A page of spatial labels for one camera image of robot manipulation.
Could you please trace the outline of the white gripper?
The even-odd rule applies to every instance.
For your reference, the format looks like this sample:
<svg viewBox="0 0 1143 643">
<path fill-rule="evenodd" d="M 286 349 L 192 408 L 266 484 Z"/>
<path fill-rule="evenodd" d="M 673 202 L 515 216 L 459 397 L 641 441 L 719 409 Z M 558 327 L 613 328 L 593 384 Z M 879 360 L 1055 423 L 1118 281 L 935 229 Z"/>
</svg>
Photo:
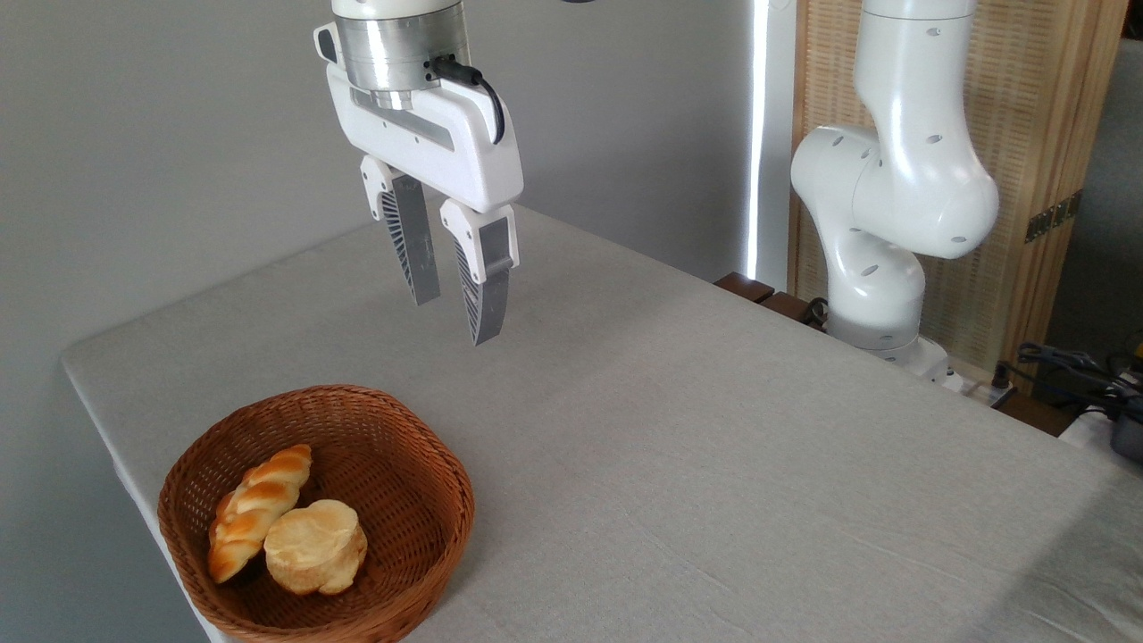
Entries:
<svg viewBox="0 0 1143 643">
<path fill-rule="evenodd" d="M 441 220 L 472 343 L 497 337 L 519 264 L 510 203 L 523 174 L 509 110 L 470 65 L 465 25 L 327 23 L 313 40 L 339 128 L 368 154 L 360 172 L 369 212 L 387 228 L 413 302 L 440 297 L 424 183 L 449 196 Z"/>
</svg>

